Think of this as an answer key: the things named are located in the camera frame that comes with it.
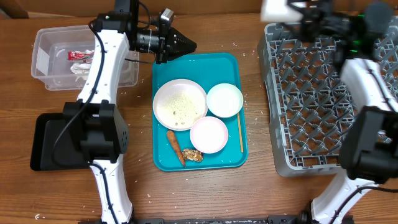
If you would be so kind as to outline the red snack wrapper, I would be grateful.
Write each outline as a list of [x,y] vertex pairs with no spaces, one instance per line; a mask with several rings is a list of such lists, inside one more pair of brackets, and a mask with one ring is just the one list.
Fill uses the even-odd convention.
[[86,50],[84,52],[80,51],[69,51],[68,52],[68,60],[78,61],[78,60],[91,60],[93,57],[94,51]]

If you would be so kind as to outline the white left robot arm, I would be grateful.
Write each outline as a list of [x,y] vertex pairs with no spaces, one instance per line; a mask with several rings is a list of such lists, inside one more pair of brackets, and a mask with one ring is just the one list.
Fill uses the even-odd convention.
[[193,53],[196,43],[172,27],[174,12],[168,8],[155,21],[140,27],[140,1],[116,1],[113,11],[99,14],[88,27],[95,35],[95,49],[85,86],[75,102],[65,103],[66,122],[55,140],[50,158],[63,169],[72,169],[56,158],[64,135],[81,152],[79,167],[93,171],[103,209],[100,223],[132,223],[133,206],[125,184],[123,155],[129,143],[128,127],[117,106],[119,79],[129,51],[151,53],[157,64]]

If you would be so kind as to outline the white napkin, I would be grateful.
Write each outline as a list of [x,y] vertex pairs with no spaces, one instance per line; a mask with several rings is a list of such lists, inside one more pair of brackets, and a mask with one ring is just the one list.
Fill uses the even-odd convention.
[[91,60],[78,60],[78,61],[72,61],[73,64],[70,67],[70,70],[73,74],[75,74],[76,79],[78,80],[79,78],[82,78],[84,81],[87,80],[88,74],[90,72],[91,68],[91,63],[92,63],[93,57]]

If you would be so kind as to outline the pale green bowl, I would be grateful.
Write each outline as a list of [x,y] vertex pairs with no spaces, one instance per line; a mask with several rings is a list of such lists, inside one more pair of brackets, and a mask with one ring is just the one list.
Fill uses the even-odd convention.
[[243,107],[243,94],[235,85],[220,83],[210,89],[206,96],[208,109],[217,117],[230,118]]

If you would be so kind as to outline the white cup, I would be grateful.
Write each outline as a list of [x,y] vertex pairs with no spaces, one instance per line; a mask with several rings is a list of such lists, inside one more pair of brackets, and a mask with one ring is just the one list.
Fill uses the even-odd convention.
[[262,22],[298,22],[303,15],[288,6],[288,0],[263,0],[261,5]]

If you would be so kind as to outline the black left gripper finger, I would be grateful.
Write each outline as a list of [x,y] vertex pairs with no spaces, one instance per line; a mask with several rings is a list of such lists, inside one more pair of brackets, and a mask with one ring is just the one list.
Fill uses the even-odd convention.
[[196,47],[187,47],[187,48],[182,48],[182,49],[170,49],[169,56],[168,56],[167,60],[168,61],[175,60],[184,55],[193,53],[195,50],[196,50]]
[[190,40],[188,37],[185,37],[182,33],[180,33],[174,27],[170,30],[171,35],[171,47],[173,50],[195,50],[197,44]]

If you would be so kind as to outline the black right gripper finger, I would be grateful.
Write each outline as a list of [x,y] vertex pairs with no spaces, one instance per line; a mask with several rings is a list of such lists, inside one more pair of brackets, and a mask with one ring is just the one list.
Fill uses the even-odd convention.
[[332,0],[287,0],[287,5],[297,12],[330,11],[333,9]]
[[282,26],[289,30],[292,34],[293,38],[301,41],[301,42],[313,42],[314,34],[311,30],[311,27],[305,24],[290,24],[290,23],[281,23]]

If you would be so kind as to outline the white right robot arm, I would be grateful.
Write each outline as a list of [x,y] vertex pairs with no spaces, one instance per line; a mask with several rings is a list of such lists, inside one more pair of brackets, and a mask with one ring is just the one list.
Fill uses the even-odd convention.
[[300,13],[300,27],[287,28],[302,42],[319,35],[337,39],[331,56],[340,80],[346,85],[358,114],[340,147],[343,171],[313,199],[299,223],[350,223],[345,214],[370,190],[397,177],[397,102],[380,74],[374,43],[382,37],[393,17],[386,2],[372,2],[356,16],[335,12],[332,1],[317,1],[312,7],[285,1]]

